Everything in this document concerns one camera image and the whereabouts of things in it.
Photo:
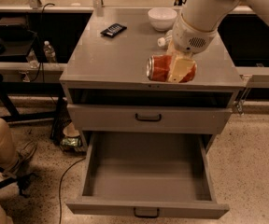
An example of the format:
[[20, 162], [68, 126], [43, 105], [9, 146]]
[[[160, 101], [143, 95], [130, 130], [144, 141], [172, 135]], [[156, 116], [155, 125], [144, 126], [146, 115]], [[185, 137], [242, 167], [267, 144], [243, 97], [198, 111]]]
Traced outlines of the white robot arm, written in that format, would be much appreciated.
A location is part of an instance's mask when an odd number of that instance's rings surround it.
[[269, 26], [269, 0], [188, 0], [177, 15], [167, 53], [171, 56], [167, 80], [193, 80], [194, 54], [207, 49], [222, 20], [240, 3], [249, 6]]

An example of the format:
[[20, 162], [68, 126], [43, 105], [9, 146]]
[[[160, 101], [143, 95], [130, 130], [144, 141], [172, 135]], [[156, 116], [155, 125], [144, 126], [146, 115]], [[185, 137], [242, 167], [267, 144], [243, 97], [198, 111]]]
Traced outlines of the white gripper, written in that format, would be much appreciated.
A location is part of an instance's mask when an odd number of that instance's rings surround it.
[[[208, 48], [217, 32], [204, 32], [193, 28], [183, 19], [182, 13], [179, 13], [173, 25], [172, 40], [176, 50], [197, 54]], [[171, 83], [192, 81], [196, 74], [196, 61], [191, 56], [169, 55], [168, 67], [167, 81]]]

